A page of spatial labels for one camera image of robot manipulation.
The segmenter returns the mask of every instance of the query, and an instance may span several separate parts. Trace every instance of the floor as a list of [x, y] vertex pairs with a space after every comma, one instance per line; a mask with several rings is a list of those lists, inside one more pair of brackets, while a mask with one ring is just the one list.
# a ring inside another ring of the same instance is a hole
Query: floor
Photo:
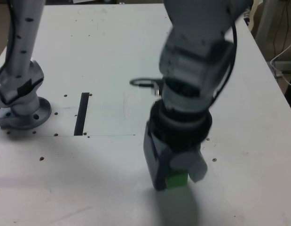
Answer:
[[[132, 3], [162, 3], [163, 0], [118, 0], [119, 2], [123, 2], [125, 4], [132, 4]], [[282, 11], [284, 8], [285, 2], [281, 1], [279, 2], [278, 10], [275, 15], [275, 19], [273, 20], [272, 24], [272, 29], [270, 31], [270, 34], [268, 36], [267, 40], [267, 48], [263, 52], [263, 55], [266, 60], [271, 60], [274, 57], [274, 47], [273, 47], [273, 40], [275, 37], [275, 32], [276, 29], [279, 25], [279, 21], [282, 15]], [[286, 41], [286, 46], [288, 46], [291, 43], [291, 2], [289, 4], [289, 35], [287, 37]], [[262, 10], [257, 11], [257, 16], [261, 14]], [[8, 36], [8, 29], [9, 29], [9, 13], [8, 13], [8, 8], [6, 5], [1, 5], [0, 4], [0, 54], [2, 53], [3, 49], [6, 46], [7, 43], [7, 36]], [[282, 48], [284, 38], [285, 38], [285, 32], [287, 29], [287, 20], [286, 20], [286, 14], [284, 14], [283, 20], [282, 20], [282, 25], [279, 29], [276, 42], [275, 42], [275, 47], [276, 51], [279, 52]], [[281, 60], [291, 60], [291, 50], [287, 51], [286, 54], [283, 55]], [[282, 89], [283, 93], [287, 89], [287, 83], [283, 79], [279, 79], [278, 84], [280, 88]]]

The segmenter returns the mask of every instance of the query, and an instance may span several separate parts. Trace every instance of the screw hole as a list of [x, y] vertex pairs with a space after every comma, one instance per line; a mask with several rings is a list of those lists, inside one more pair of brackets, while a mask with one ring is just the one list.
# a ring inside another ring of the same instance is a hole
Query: screw hole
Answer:
[[32, 18], [25, 18], [25, 21], [26, 22], [32, 22], [32, 21], [34, 21], [34, 19], [32, 19]]

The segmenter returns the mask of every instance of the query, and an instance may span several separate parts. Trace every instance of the black cable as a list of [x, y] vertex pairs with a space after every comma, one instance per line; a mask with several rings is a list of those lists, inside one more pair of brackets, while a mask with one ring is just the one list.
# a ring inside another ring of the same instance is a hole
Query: black cable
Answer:
[[[12, 6], [10, 0], [7, 0], [7, 2], [8, 2], [9, 14], [10, 14], [10, 23], [11, 23], [11, 27], [12, 27], [12, 35], [11, 35], [11, 40], [8, 40], [9, 42], [11, 42], [10, 49], [9, 49], [9, 52], [7, 53], [7, 57], [6, 57], [6, 60], [3, 64], [3, 66], [0, 68], [0, 76], [3, 72], [3, 70], [6, 68], [7, 64], [10, 62], [11, 56], [12, 56], [13, 51], [14, 51], [15, 39], [16, 39], [16, 16], [15, 16], [13, 6]], [[5, 105], [8, 105], [1, 90], [0, 90], [0, 99]]]
[[232, 32], [233, 32], [233, 43], [234, 43], [234, 46], [235, 46], [235, 50], [234, 50], [234, 54], [232, 56], [232, 60], [231, 60], [231, 63], [230, 63], [230, 71], [229, 71], [229, 73], [228, 73], [223, 85], [217, 91], [217, 93], [216, 93], [215, 97], [213, 98], [210, 106], [212, 106], [214, 104], [214, 102], [216, 101], [217, 97], [220, 95], [222, 90], [225, 88], [227, 82], [229, 81], [229, 78], [231, 77], [231, 74], [232, 74], [232, 71], [233, 71], [233, 68], [234, 68], [235, 58], [236, 58], [236, 51], [237, 51], [237, 31], [236, 31], [235, 24], [232, 25]]
[[8, 10], [9, 10], [9, 14], [10, 14], [10, 22], [12, 25], [12, 35], [11, 35], [12, 40], [8, 40], [11, 42], [10, 49], [9, 49], [9, 52], [7, 53], [7, 57], [6, 57], [6, 60], [3, 64], [3, 66], [0, 68], [0, 75], [3, 72], [4, 68], [6, 67], [6, 65], [9, 63], [10, 58], [11, 58], [12, 53], [13, 53], [13, 50], [14, 50], [14, 46], [15, 46], [15, 37], [16, 37], [15, 13], [14, 13], [13, 6], [11, 5], [10, 0], [8, 0]]

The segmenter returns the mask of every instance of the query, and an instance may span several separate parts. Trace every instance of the table surface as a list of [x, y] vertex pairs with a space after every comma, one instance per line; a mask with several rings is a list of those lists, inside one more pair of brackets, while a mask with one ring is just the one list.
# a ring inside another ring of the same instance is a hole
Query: table surface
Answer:
[[[0, 129], [0, 226], [291, 226], [291, 110], [242, 19], [201, 148], [206, 177], [154, 191], [142, 145], [155, 97], [128, 82], [161, 76], [170, 27], [160, 4], [45, 7], [33, 57], [58, 115]], [[82, 92], [87, 136], [74, 137]]]

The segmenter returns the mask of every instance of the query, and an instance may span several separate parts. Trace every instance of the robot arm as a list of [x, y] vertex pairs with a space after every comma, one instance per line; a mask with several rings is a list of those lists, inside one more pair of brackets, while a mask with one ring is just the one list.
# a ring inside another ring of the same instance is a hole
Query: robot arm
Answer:
[[44, 4], [45, 0], [8, 0], [11, 25], [0, 68], [1, 128], [32, 129], [51, 114], [50, 103], [36, 94], [44, 74], [31, 59]]
[[[151, 87], [155, 102], [144, 135], [144, 154], [157, 190], [197, 182], [207, 172], [200, 144], [212, 124], [214, 103], [234, 67], [235, 20], [250, 0], [165, 0], [173, 24], [160, 58], [161, 80], [132, 80]], [[234, 43], [224, 39], [232, 27]]]

